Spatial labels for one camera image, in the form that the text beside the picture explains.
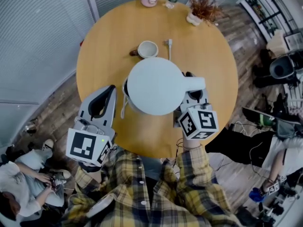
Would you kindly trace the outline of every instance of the hand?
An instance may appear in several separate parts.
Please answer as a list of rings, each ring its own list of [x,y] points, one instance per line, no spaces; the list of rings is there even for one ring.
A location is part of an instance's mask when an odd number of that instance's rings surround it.
[[[267,188],[274,185],[274,183],[272,183],[269,180],[265,180],[264,183],[262,184],[263,190],[264,192],[267,192]]]
[[[50,184],[52,185],[52,182],[51,182],[51,177],[47,174],[44,174],[44,173],[37,173],[37,176],[36,178],[43,182],[43,183],[47,183],[47,184]]]
[[[47,185],[47,187],[44,189],[44,191],[47,193],[47,194],[50,194],[51,192],[54,191],[53,189],[53,186],[50,184],[50,185]]]

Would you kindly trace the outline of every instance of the cable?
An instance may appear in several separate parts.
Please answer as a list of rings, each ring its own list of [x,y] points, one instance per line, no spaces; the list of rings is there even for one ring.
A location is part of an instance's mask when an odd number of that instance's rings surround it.
[[[223,157],[223,159],[222,159],[222,161],[221,161],[221,163],[220,163],[220,166],[219,166],[219,168],[215,171],[215,173],[217,173],[217,171],[220,170],[220,168],[222,167],[222,163],[223,163],[224,160],[225,160],[225,156]]]
[[[169,46],[169,60],[171,60],[172,39],[168,39],[168,40],[164,41],[164,43]]]
[[[177,146],[176,157],[175,157],[175,162],[174,162],[174,165],[172,166],[172,168],[174,168],[174,166],[176,165],[176,162],[177,162],[176,159],[177,159],[177,156],[178,156],[179,147],[183,148],[183,146],[180,146],[180,144],[183,144],[183,142],[178,143],[179,140],[182,140],[182,139],[183,138],[180,138],[180,139],[177,140],[177,143],[176,143],[176,146]]]
[[[127,79],[128,79],[128,78],[126,78],[126,79],[124,80],[123,84],[122,84],[122,92],[123,92],[123,96],[124,96],[124,97],[123,97],[123,106],[122,106],[121,114],[120,114],[121,119],[124,119],[125,108],[126,108],[126,106],[127,106],[127,104],[128,104],[128,100],[127,100],[126,92],[125,92],[125,87],[126,87]]]
[[[245,132],[245,135],[248,136],[248,134],[247,134],[247,132],[246,132],[246,130],[245,130],[243,124],[242,124],[240,121],[237,121],[237,122],[235,123],[235,127],[233,128],[234,131],[236,131],[236,124],[240,124],[240,125],[242,126],[241,133],[242,133],[242,132]]]
[[[257,173],[260,177],[263,177],[263,178],[265,178],[266,180],[269,180],[269,181],[270,181],[269,178],[267,178],[267,177],[265,177],[265,176],[262,176],[262,175],[260,175],[258,172],[256,172],[255,169],[254,169],[254,166],[253,166],[253,164],[252,164],[251,151],[252,151],[253,149],[259,147],[262,143],[263,143],[263,142],[261,142],[261,143],[258,144],[257,146],[255,146],[255,147],[253,147],[253,148],[250,149],[250,164],[251,164],[251,168],[252,168],[252,170],[253,170],[254,173]]]
[[[117,146],[114,146],[112,149],[109,150],[109,154],[108,154],[108,161],[110,161],[110,155],[112,153],[113,150],[116,150]]]
[[[251,126],[254,126],[254,127],[258,127],[258,125],[257,124],[251,124],[251,123],[241,123],[240,121],[237,121],[237,122],[239,122],[239,123],[234,123],[234,124],[240,124],[240,125],[251,125]]]
[[[232,163],[232,161],[231,161],[230,163],[224,164],[223,166],[227,166],[227,165],[229,165],[229,164],[231,164],[231,163]],[[222,167],[223,167],[223,166],[222,166]]]
[[[258,130],[258,128],[255,128],[251,133],[250,133],[250,137],[251,137],[251,135],[253,134],[253,132],[255,132],[256,130]]]
[[[123,97],[123,106],[122,106],[122,109],[121,109],[121,119],[124,119],[124,114],[125,114],[125,108],[126,108],[126,105],[128,104],[128,101],[126,99],[126,95],[124,95]]]

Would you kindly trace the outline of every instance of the black pants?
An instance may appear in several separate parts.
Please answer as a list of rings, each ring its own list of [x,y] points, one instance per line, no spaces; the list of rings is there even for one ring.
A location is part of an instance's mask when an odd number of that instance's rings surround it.
[[[262,87],[267,87],[267,86],[272,86],[272,85],[277,85],[277,84],[293,84],[297,81],[296,74],[293,74],[287,78],[283,79],[275,79],[272,76],[267,76],[267,77],[260,77],[254,79],[253,83],[256,87],[262,88]]]
[[[238,163],[250,164],[252,162],[254,166],[261,167],[269,152],[273,135],[273,132],[267,131],[249,137],[224,128],[213,141],[206,145],[205,150],[207,153],[222,153]]]

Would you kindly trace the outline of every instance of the plaid shirt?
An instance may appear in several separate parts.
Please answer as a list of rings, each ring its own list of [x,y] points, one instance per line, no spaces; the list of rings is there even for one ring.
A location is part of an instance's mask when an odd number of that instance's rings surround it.
[[[203,147],[179,154],[177,179],[171,164],[162,165],[150,205],[140,156],[122,150],[104,164],[98,183],[79,167],[76,191],[61,226],[240,226],[222,187],[213,176]],[[97,215],[87,213],[98,209]]]

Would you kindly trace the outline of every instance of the coffee cup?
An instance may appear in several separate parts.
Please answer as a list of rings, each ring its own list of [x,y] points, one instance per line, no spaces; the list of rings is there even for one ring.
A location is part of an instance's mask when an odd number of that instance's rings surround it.
[[[131,56],[139,56],[141,58],[152,58],[156,57],[159,53],[158,46],[152,41],[143,41],[139,44],[138,49],[131,51]]]

